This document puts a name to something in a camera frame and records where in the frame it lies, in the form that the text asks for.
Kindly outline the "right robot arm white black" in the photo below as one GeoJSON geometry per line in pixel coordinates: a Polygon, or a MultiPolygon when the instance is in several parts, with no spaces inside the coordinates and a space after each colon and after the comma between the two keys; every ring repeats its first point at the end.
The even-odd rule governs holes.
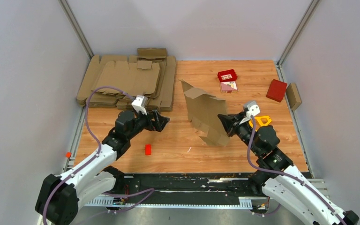
{"type": "Polygon", "coordinates": [[[243,123],[244,112],[219,114],[229,137],[238,136],[247,145],[247,160],[256,169],[250,176],[249,189],[264,194],[306,225],[356,225],[359,216],[329,200],[302,174],[293,161],[278,147],[280,139],[272,125],[258,129],[243,123]]]}

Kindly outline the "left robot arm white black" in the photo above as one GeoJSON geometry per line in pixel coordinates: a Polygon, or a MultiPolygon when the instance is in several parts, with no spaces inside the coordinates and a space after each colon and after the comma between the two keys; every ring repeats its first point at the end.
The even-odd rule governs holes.
{"type": "Polygon", "coordinates": [[[170,118],[157,110],[143,114],[122,111],[114,127],[88,157],[72,169],[60,174],[49,174],[42,182],[35,210],[43,224],[68,225],[78,211],[100,194],[121,193],[125,181],[121,172],[111,166],[131,146],[131,139],[144,130],[162,132],[170,118]]]}

